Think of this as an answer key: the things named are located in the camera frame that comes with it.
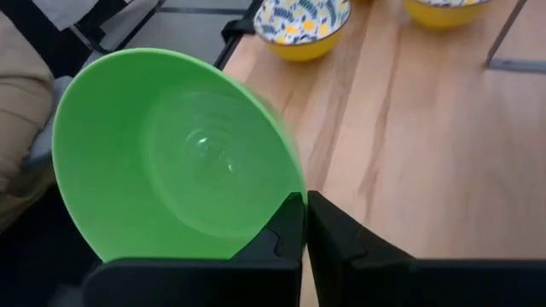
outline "black frame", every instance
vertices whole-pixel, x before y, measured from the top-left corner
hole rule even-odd
[[[514,9],[508,16],[508,19],[504,23],[504,26],[502,26],[501,31],[489,50],[487,60],[485,61],[486,68],[506,72],[546,73],[546,61],[495,58],[495,54],[504,41],[504,38],[508,35],[510,28],[512,28],[512,25],[515,23],[526,4],[527,0],[518,0],[515,4]]]
[[[302,195],[290,194],[230,260],[120,259],[104,264],[84,283],[85,306],[298,306],[305,216]]]
[[[416,259],[309,192],[307,244],[321,307],[546,303],[546,261]]]
[[[84,19],[86,17],[88,17],[88,15],[86,15],[79,23],[77,23],[75,25],[76,29],[78,31],[80,31],[80,33],[85,37],[85,39],[87,39],[89,41],[89,44],[90,44],[90,47],[91,49],[93,49],[94,51],[97,51],[101,54],[109,54],[111,52],[114,52],[114,51],[119,51],[119,50],[122,50],[123,48],[125,48],[125,46],[138,34],[138,32],[146,25],[146,23],[148,23],[148,21],[154,17],[155,13],[157,13],[160,9],[161,9],[161,6],[163,6],[163,4],[165,3],[166,0],[159,0],[152,9],[150,9],[150,11],[144,16],[144,18],[142,18],[140,20],[140,22],[133,28],[133,30],[131,32],[129,32],[129,34],[121,41],[121,43],[119,43],[119,45],[117,47],[115,47],[113,50],[108,50],[108,49],[104,49],[102,46],[101,46],[101,40],[103,39],[103,35],[93,35],[94,32],[102,32],[102,30],[100,30],[99,26],[97,27],[85,27],[83,28],[82,25],[80,25],[80,23],[82,21],[85,21]],[[89,18],[91,18],[91,14],[93,13],[93,11],[89,12]]]
[[[264,0],[253,0],[241,20],[252,20],[254,18],[254,15],[258,12],[258,9],[263,1]],[[233,55],[233,52],[235,51],[237,45],[245,34],[245,32],[239,32],[238,34],[233,35],[226,40],[224,49],[214,62],[214,66],[216,68],[220,70],[223,70],[225,68],[226,64],[229,61],[229,58]]]

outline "wooden tabletop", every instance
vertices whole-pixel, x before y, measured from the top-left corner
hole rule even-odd
[[[416,257],[546,258],[546,77],[483,62],[515,4],[444,33],[352,2],[336,49],[288,63],[253,36],[224,69],[293,128],[309,189]],[[529,2],[499,56],[546,60]],[[302,306],[316,306],[309,266]]]

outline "yellow bowl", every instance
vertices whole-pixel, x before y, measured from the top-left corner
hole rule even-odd
[[[283,59],[309,61],[335,47],[350,13],[348,0],[265,0],[254,29]]]
[[[404,0],[404,7],[416,22],[432,29],[447,30],[474,21],[488,2],[474,0],[468,5],[437,6],[422,0]]]

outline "green bowl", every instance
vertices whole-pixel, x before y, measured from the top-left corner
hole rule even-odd
[[[291,192],[293,139],[272,108],[214,67],[128,49],[85,68],[55,116],[62,198],[103,261],[229,259]]]

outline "bowl rim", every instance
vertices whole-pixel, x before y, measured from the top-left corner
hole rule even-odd
[[[275,0],[265,0],[264,3],[267,3],[267,2],[273,2]],[[260,6],[258,12],[264,7],[264,3],[262,3],[262,5]],[[256,32],[256,35],[260,38],[262,38],[266,43],[268,44],[272,44],[272,45],[275,45],[275,46],[280,46],[280,47],[299,47],[299,46],[306,46],[306,45],[311,45],[311,44],[314,44],[314,43],[319,43],[327,38],[330,38],[332,37],[335,33],[339,32],[341,30],[341,28],[343,28],[343,26],[345,26],[345,24],[347,23],[347,21],[349,21],[349,19],[351,18],[351,13],[352,13],[352,6],[351,6],[351,1],[350,0],[347,0],[347,5],[349,6],[349,14],[347,15],[347,19],[340,24],[340,26],[338,26],[337,29],[335,29],[335,31],[331,32],[330,34],[328,34],[327,36],[325,37],[322,37],[322,38],[319,38],[318,40],[314,41],[314,42],[306,42],[306,43],[277,43],[277,42],[272,42],[270,41],[269,39],[267,39],[260,31],[258,31],[256,25],[257,25],[257,22],[256,22],[256,17],[258,16],[258,12],[256,12],[256,14],[254,15],[253,17],[253,26],[254,26],[254,31]]]
[[[472,7],[475,7],[475,6],[478,6],[478,5],[484,5],[484,4],[487,4],[489,3],[491,0],[485,0],[484,2],[479,2],[479,3],[473,3],[473,4],[469,4],[469,5],[456,5],[456,6],[439,6],[439,5],[433,5],[433,4],[429,4],[429,3],[424,3],[422,0],[405,0],[405,1],[410,1],[410,2],[413,2],[413,3],[419,3],[423,6],[426,6],[426,7],[429,7],[429,8],[438,8],[438,9],[465,9],[465,8],[472,8]]]

